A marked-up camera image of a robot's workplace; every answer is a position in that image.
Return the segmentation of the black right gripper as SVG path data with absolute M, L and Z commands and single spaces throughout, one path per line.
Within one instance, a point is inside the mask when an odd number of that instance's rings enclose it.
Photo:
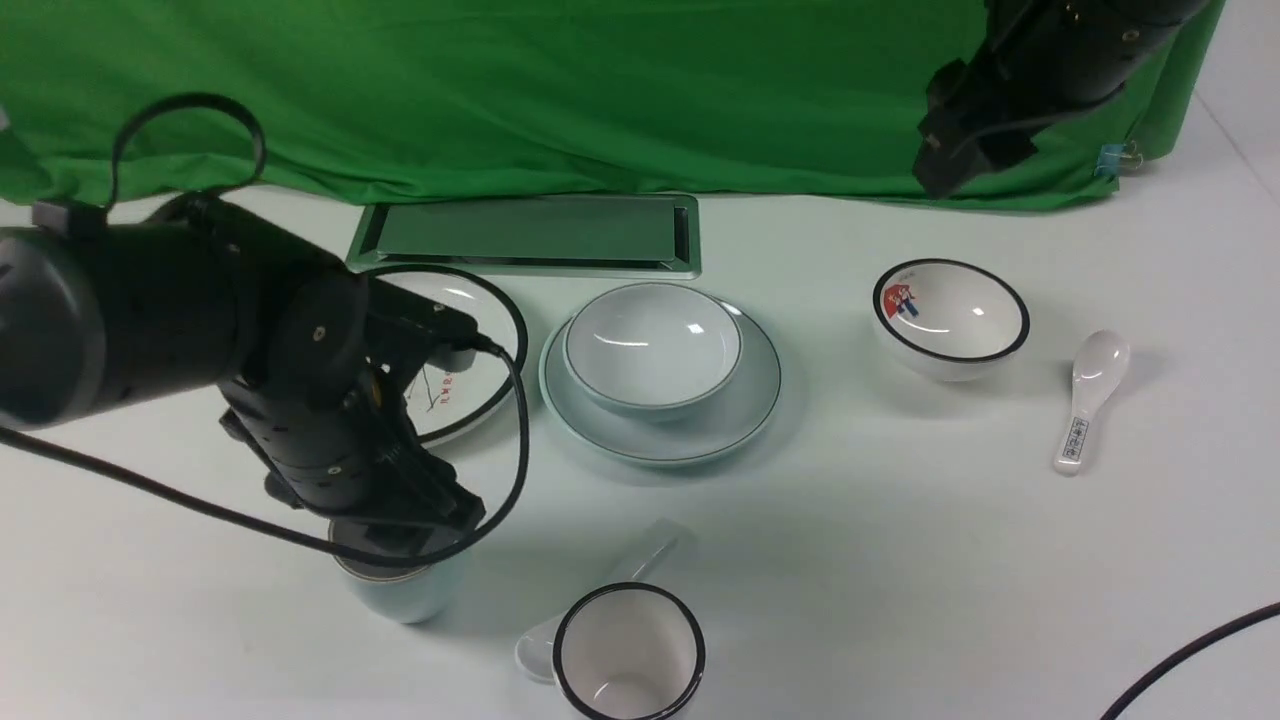
M 1037 154 L 991 55 L 940 68 L 925 101 L 911 172 L 928 199 L 948 199 L 978 177 L 1009 170 Z

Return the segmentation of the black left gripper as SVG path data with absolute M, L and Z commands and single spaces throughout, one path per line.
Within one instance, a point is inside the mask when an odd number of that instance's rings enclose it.
M 303 284 L 219 391 L 223 424 L 268 466 L 275 498 L 412 553 L 475 530 L 484 502 L 428 452 L 404 392 L 422 366 L 465 366 L 477 320 L 393 284 Z

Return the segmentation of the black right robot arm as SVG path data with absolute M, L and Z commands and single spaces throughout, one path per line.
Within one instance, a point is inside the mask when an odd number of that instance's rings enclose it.
M 931 200 L 1033 158 L 1036 136 L 1115 100 L 1206 1 L 987 1 L 970 59 L 931 78 L 911 173 Z

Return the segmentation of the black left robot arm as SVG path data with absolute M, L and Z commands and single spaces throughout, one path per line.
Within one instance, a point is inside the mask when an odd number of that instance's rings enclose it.
M 424 447 L 404 392 L 467 366 L 477 323 L 206 193 L 111 225 L 38 202 L 3 231 L 3 429 L 42 430 L 212 386 L 266 492 L 406 557 L 483 501 Z

